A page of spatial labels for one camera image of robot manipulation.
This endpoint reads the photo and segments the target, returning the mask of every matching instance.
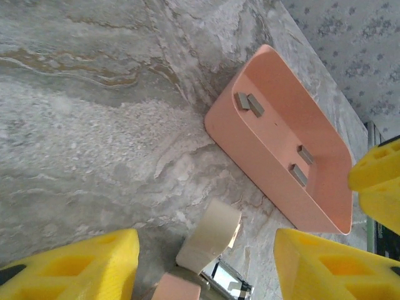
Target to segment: floral wallpaper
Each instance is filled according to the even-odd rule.
[[[363,122],[400,134],[399,0],[282,0]]]

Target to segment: gray marble countertop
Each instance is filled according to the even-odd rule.
[[[218,198],[242,211],[224,258],[255,299],[281,297],[273,242],[291,223],[209,138],[206,111],[265,43],[354,160],[367,136],[279,1],[2,1],[0,28],[1,263],[137,228],[135,298]],[[322,236],[365,249],[356,202],[352,233]]]

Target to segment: roll of tape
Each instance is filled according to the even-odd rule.
[[[189,236],[176,256],[178,266],[196,274],[232,246],[239,231],[241,212],[213,199],[193,234]]]

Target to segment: pink object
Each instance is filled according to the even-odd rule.
[[[151,300],[199,300],[200,290],[197,284],[165,273]]]
[[[236,93],[265,110],[240,110]],[[270,46],[263,45],[227,85],[205,118],[208,134],[300,230],[348,234],[353,213],[345,143]],[[299,155],[304,146],[314,162]],[[289,172],[297,164],[303,187]]]

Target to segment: pink tray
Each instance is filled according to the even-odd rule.
[[[236,93],[252,94],[265,110],[238,107]],[[208,134],[300,230],[348,234],[351,157],[313,98],[270,46],[263,45],[227,85],[205,118]],[[299,155],[303,146],[313,163]],[[289,172],[296,164],[307,177]]]

